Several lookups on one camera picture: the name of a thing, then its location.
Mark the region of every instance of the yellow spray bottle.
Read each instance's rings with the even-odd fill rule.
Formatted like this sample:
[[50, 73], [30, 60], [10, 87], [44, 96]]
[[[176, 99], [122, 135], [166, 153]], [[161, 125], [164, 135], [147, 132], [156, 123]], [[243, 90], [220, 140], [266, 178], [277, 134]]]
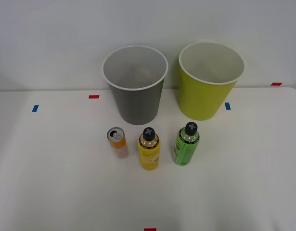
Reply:
[[146, 170], [156, 169], [159, 162], [161, 141], [153, 128], [145, 128], [138, 139], [140, 163]]

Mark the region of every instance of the yellow-green cup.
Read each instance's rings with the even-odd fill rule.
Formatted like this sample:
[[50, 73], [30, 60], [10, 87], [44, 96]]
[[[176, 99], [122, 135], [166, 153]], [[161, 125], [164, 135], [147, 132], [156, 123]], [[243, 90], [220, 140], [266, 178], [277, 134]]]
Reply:
[[210, 119], [244, 71], [242, 57], [216, 42], [196, 42], [179, 55], [179, 108], [194, 120]]

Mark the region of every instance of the gray cup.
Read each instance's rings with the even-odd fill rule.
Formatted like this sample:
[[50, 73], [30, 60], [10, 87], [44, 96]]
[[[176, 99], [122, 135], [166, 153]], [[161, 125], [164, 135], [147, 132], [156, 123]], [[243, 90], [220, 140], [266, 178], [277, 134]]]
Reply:
[[156, 117], [168, 71], [161, 52], [146, 46], [123, 47], [105, 58], [102, 69], [126, 122], [142, 125]]

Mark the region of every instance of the cup rim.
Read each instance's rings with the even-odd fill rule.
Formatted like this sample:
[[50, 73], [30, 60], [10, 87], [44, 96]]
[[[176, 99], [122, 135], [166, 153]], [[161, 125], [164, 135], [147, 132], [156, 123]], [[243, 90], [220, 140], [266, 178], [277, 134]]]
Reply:
[[[119, 50], [122, 50], [122, 49], [125, 49], [125, 48], [129, 48], [129, 47], [144, 47], [144, 48], [148, 48], [148, 49], [151, 49], [151, 50], [153, 50], [153, 51], [159, 53], [159, 54], [163, 57], [163, 59], [165, 60], [165, 63], [166, 63], [166, 70], [165, 70], [163, 76], [162, 76], [157, 82], [155, 82], [155, 83], [153, 83], [153, 84], [151, 84], [151, 85], [149, 85], [149, 86], [143, 87], [143, 88], [123, 88], [123, 87], [120, 87], [120, 86], [118, 86], [118, 85], [116, 85], [116, 84], [113, 84], [112, 82], [110, 82], [110, 81], [107, 79], [107, 77], [106, 77], [106, 75], [105, 75], [105, 73], [104, 73], [104, 65], [105, 65], [105, 62], [107, 61], [107, 59], [108, 59], [111, 55], [113, 55], [115, 52], [117, 52], [117, 51], [119, 51]], [[168, 72], [168, 61], [167, 61], [165, 55], [164, 55], [163, 53], [161, 53], [159, 50], [155, 49], [155, 48], [152, 48], [152, 47], [149, 47], [149, 46], [144, 46], [144, 45], [129, 45], [129, 46], [124, 46], [124, 47], [120, 47], [120, 48], [118, 48], [118, 49], [115, 49], [115, 50], [113, 50], [112, 52], [110, 52], [110, 53], [106, 56], [106, 58], [103, 60], [103, 63], [102, 63], [102, 75], [103, 75], [103, 77], [105, 78], [106, 82], [107, 82], [108, 84], [110, 84], [111, 86], [113, 86], [113, 87], [115, 87], [115, 88], [118, 88], [118, 89], [121, 89], [121, 90], [136, 91], [136, 90], [145, 90], [145, 89], [148, 89], [148, 88], [154, 87], [155, 85], [157, 85], [158, 83], [160, 83], [161, 81], [164, 80], [165, 76], [167, 75], [167, 72]]]
[[196, 77], [194, 77], [193, 75], [191, 75], [191, 74], [190, 74], [190, 73], [184, 68], [184, 66], [182, 65], [182, 62], [181, 62], [181, 56], [182, 56], [183, 52], [184, 52], [186, 49], [188, 49], [190, 46], [193, 46], [193, 45], [198, 44], [198, 43], [214, 43], [214, 44], [218, 44], [218, 45], [221, 45], [221, 46], [224, 46], [224, 47], [229, 48], [230, 50], [232, 50], [233, 52], [235, 52], [235, 53], [241, 58], [241, 60], [242, 60], [242, 62], [243, 62], [243, 72], [245, 71], [245, 61], [244, 61], [242, 55], [240, 55], [235, 49], [233, 49], [233, 48], [230, 47], [230, 46], [224, 45], [224, 44], [222, 44], [222, 43], [220, 43], [220, 42], [209, 41], [209, 40], [207, 40], [207, 41], [202, 40], [202, 41], [193, 42], [193, 43], [187, 45], [186, 47], [183, 48], [183, 50], [181, 50], [181, 52], [180, 52], [180, 54], [179, 54], [179, 64], [180, 64], [180, 67], [182, 68], [182, 70], [183, 70], [183, 71], [184, 71], [189, 77], [195, 79], [196, 81], [199, 81], [199, 82], [202, 82], [202, 83], [206, 83], [206, 84], [212, 84], [212, 85], [227, 85], [227, 84], [234, 83], [234, 82], [238, 81], [238, 79], [242, 76], [243, 72], [242, 72], [237, 78], [235, 78], [234, 80], [231, 80], [231, 81], [228, 81], [228, 82], [223, 82], [223, 83], [208, 82], [208, 81], [205, 81], [205, 80], [202, 80], [202, 79], [196, 78]]

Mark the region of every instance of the paper cup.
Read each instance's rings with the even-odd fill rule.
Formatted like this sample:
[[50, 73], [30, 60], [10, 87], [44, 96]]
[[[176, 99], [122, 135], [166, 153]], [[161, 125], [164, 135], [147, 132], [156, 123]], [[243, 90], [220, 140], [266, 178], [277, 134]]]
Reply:
[[242, 57], [216, 42], [197, 42], [179, 55], [179, 108], [194, 120], [210, 119], [244, 71]]
[[156, 117], [168, 71], [161, 52], [146, 46], [123, 47], [106, 57], [102, 69], [126, 122], [142, 125]]

